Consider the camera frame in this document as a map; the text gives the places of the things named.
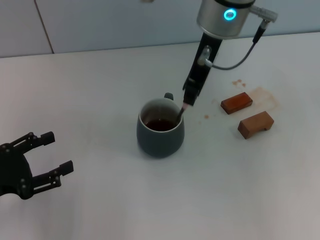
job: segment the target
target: cable connector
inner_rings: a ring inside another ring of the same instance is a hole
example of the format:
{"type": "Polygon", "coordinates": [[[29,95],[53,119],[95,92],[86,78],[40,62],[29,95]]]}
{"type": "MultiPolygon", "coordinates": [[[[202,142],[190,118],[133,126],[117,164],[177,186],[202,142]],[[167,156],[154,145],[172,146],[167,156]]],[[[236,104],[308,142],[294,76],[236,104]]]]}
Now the cable connector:
{"type": "Polygon", "coordinates": [[[254,5],[249,8],[249,11],[250,13],[257,15],[259,18],[262,18],[268,22],[274,23],[278,18],[278,13],[254,5]]]}
{"type": "Polygon", "coordinates": [[[262,22],[261,22],[258,30],[256,31],[256,33],[255,33],[255,35],[254,35],[254,37],[253,37],[252,42],[253,42],[254,44],[256,44],[256,43],[259,41],[259,39],[262,37],[262,35],[265,33],[268,24],[269,24],[269,21],[267,21],[267,20],[262,20],[262,22]]]}

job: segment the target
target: table surface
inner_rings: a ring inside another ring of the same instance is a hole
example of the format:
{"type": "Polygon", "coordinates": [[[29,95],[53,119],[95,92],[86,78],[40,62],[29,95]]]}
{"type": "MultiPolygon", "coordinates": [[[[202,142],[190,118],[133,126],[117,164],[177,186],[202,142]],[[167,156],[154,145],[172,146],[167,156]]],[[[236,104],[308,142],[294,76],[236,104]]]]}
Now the table surface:
{"type": "MultiPolygon", "coordinates": [[[[53,131],[26,154],[33,175],[74,164],[60,188],[1,197],[1,239],[318,240],[319,42],[263,37],[237,69],[213,69],[162,160],[139,150],[138,112],[166,92],[182,104],[197,43],[0,59],[0,143],[53,131]],[[242,92],[252,106],[227,115],[220,102],[242,92]],[[262,111],[271,130],[245,140],[239,121],[262,111]]],[[[224,41],[215,63],[251,43],[224,41]]]]}

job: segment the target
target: blue light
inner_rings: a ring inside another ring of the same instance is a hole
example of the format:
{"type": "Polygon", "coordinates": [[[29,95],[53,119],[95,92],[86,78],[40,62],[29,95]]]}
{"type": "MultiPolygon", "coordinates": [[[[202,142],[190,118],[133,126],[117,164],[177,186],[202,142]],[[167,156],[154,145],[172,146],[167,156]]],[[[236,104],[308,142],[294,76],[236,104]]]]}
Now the blue light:
{"type": "Polygon", "coordinates": [[[224,12],[224,18],[227,21],[231,21],[233,19],[235,19],[235,17],[237,16],[237,12],[234,9],[228,9],[227,11],[224,12]]]}

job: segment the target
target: cable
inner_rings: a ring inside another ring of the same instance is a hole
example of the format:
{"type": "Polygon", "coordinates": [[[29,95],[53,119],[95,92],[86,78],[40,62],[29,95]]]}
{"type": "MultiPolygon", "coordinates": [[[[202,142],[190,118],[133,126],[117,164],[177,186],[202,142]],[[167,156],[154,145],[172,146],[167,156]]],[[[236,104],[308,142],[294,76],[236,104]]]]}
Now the cable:
{"type": "Polygon", "coordinates": [[[251,51],[254,49],[256,43],[259,41],[259,39],[261,38],[261,36],[264,34],[264,32],[266,31],[266,28],[268,26],[268,21],[267,20],[262,20],[258,30],[256,31],[254,38],[252,40],[253,44],[250,47],[249,51],[246,53],[246,55],[244,56],[244,58],[238,62],[236,65],[231,66],[231,67],[221,67],[221,66],[216,66],[212,64],[212,67],[215,69],[219,69],[219,70],[231,70],[231,69],[235,69],[236,67],[238,67],[239,65],[241,65],[250,55],[251,51]]]}
{"type": "Polygon", "coordinates": [[[221,66],[212,65],[212,67],[215,68],[215,69],[220,69],[220,70],[231,70],[231,69],[235,69],[236,67],[238,67],[239,65],[241,65],[241,64],[249,57],[249,55],[250,55],[252,49],[254,49],[255,45],[256,45],[255,43],[252,44],[252,46],[250,47],[249,51],[246,53],[246,55],[244,56],[244,58],[243,58],[240,62],[238,62],[236,65],[230,66],[230,67],[221,67],[221,66]]]}

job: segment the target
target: black cable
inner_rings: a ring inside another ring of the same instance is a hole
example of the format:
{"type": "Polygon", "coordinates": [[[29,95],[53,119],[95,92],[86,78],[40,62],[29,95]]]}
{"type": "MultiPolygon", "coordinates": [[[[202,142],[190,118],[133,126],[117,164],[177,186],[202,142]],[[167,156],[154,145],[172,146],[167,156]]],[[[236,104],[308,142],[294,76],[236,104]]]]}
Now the black cable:
{"type": "Polygon", "coordinates": [[[233,65],[230,67],[221,67],[221,66],[216,66],[216,65],[212,64],[212,67],[215,69],[219,69],[219,70],[231,70],[231,69],[235,69],[236,67],[241,65],[249,57],[249,55],[252,52],[252,50],[254,49],[256,43],[259,41],[259,39],[261,38],[261,36],[264,34],[265,31],[266,31],[266,29],[264,27],[262,27],[262,24],[261,24],[254,35],[254,38],[252,40],[253,44],[250,47],[249,51],[246,53],[244,58],[240,62],[238,62],[236,65],[233,65]]]}
{"type": "Polygon", "coordinates": [[[220,70],[231,70],[231,69],[235,69],[236,67],[238,67],[239,65],[241,65],[250,55],[252,49],[254,49],[255,47],[255,43],[252,44],[252,46],[250,47],[249,51],[246,53],[246,55],[244,56],[244,58],[238,62],[236,65],[230,66],[230,67],[221,67],[221,66],[216,66],[216,65],[212,65],[213,68],[215,69],[220,69],[220,70]]]}

